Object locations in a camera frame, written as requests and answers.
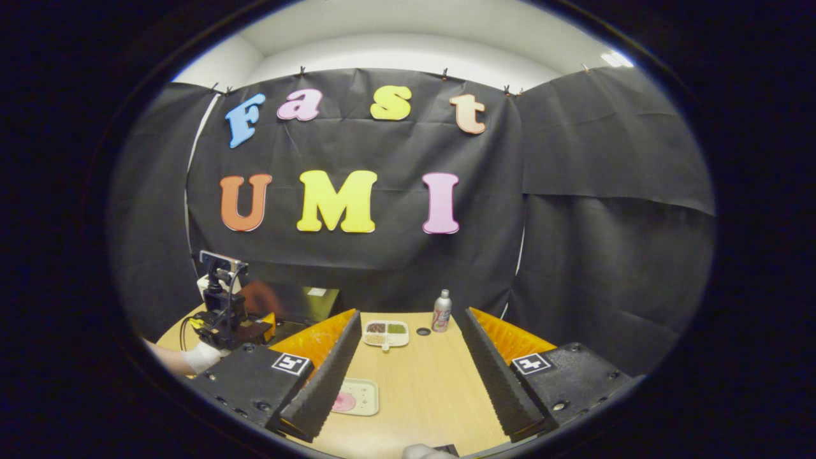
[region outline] seeds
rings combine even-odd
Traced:
[[[368,327],[366,327],[367,332],[373,333],[383,333],[385,332],[385,324],[384,323],[369,323]]]

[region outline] letter f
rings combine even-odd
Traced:
[[[229,110],[226,118],[229,120],[229,129],[233,132],[233,139],[229,142],[229,148],[239,146],[244,140],[255,134],[255,128],[250,127],[247,123],[258,122],[259,115],[256,105],[263,104],[265,100],[266,96],[263,94],[255,94],[243,104]]]

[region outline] orange soft pad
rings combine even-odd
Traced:
[[[326,361],[331,349],[340,338],[340,333],[357,310],[348,310],[335,317],[316,323],[305,330],[281,340],[269,349],[287,354],[299,355],[312,360],[315,371]]]
[[[504,322],[486,312],[470,308],[476,320],[485,333],[493,341],[493,345],[502,355],[504,362],[509,365],[510,361],[525,355],[535,354],[538,352],[547,352],[556,347],[536,335],[527,332],[515,325]]]

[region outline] pink letter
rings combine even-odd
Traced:
[[[280,119],[297,118],[300,121],[308,121],[317,116],[317,104],[323,98],[323,93],[317,89],[301,89],[291,93],[284,105],[277,109],[277,117]]]
[[[453,174],[433,172],[422,176],[428,186],[428,221],[422,230],[428,234],[453,234],[459,231],[454,220],[454,185],[459,178]]]

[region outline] spray can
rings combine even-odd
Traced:
[[[431,322],[431,329],[434,332],[444,332],[448,329],[448,319],[450,319],[450,307],[453,304],[450,301],[450,293],[447,290],[442,290],[442,294],[437,298],[437,302],[433,304],[433,321]]]

